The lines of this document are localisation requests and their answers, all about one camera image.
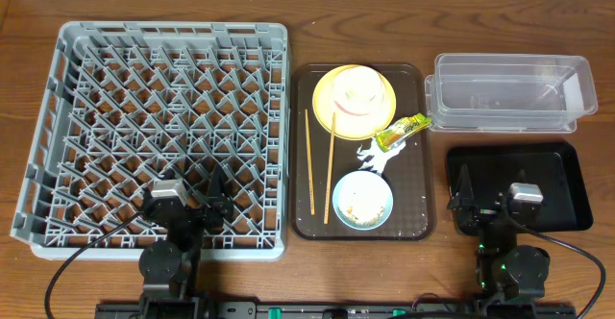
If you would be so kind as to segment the green yellow snack wrapper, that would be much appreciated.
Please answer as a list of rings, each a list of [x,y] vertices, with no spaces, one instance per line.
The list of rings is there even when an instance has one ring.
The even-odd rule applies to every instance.
[[[422,113],[402,117],[385,130],[375,135],[377,145],[383,152],[398,148],[407,138],[431,125],[431,118]]]

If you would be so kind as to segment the white tissue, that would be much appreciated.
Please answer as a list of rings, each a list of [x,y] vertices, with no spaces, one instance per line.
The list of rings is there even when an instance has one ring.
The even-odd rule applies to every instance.
[[[357,149],[357,159],[361,162],[359,170],[370,171],[381,176],[387,162],[398,156],[405,147],[406,143],[402,141],[398,146],[394,146],[389,151],[383,151],[379,147],[378,142],[372,138],[367,149],[362,147]]]

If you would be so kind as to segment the light blue bowl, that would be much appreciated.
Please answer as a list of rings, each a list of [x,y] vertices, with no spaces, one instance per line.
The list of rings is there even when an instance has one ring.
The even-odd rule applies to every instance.
[[[347,219],[340,210],[339,204],[352,196],[383,203],[384,211],[380,219],[372,225],[358,225]],[[332,207],[338,219],[344,225],[358,231],[370,231],[381,226],[389,218],[393,204],[393,192],[386,180],[375,173],[363,170],[354,171],[342,177],[332,194]]]

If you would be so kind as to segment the rice and food scraps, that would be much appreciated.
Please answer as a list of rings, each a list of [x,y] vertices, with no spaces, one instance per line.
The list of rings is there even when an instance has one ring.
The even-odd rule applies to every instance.
[[[374,224],[384,211],[383,203],[357,196],[344,199],[339,207],[347,219],[358,225]]]

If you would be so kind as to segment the wooden chopstick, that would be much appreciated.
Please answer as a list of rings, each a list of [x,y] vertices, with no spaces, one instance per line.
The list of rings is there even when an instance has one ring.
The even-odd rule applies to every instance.
[[[306,134],[306,148],[307,148],[306,154],[307,154],[309,209],[310,209],[310,214],[315,215],[315,201],[314,201],[314,189],[313,189],[312,158],[311,158],[311,143],[310,143],[308,109],[305,109],[305,134]]]
[[[330,147],[329,147],[329,156],[328,156],[328,169],[327,169],[327,185],[326,185],[325,210],[324,210],[324,218],[323,218],[323,223],[325,225],[329,224],[329,216],[330,216],[330,201],[331,201],[331,187],[332,187],[332,166],[333,166],[333,156],[334,156],[335,129],[336,129],[336,112],[334,112],[332,114],[331,137],[330,137]]]

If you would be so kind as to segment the pink bowl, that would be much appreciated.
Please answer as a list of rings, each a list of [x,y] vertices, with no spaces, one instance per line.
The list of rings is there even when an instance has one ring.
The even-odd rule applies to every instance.
[[[337,74],[332,83],[332,98],[345,113],[363,116],[382,103],[385,86],[379,73],[367,66],[355,66]]]

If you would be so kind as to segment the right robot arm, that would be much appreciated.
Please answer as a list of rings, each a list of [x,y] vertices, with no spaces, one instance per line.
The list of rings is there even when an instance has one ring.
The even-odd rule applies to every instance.
[[[468,166],[463,164],[447,205],[457,230],[479,238],[477,282],[482,292],[473,301],[484,317],[536,318],[534,301],[545,296],[550,256],[538,247],[520,245],[517,235],[535,221],[543,207],[536,184],[513,183],[489,205],[478,202]]]

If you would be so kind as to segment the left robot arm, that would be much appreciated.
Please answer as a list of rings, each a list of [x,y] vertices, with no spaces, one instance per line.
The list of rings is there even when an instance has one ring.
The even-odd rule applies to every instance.
[[[216,316],[216,304],[197,291],[198,267],[204,235],[233,218],[234,201],[228,195],[228,177],[221,166],[210,176],[206,202],[188,205],[181,179],[158,181],[144,194],[143,217],[167,230],[164,240],[145,248],[138,261],[144,279],[135,318],[194,318]]]

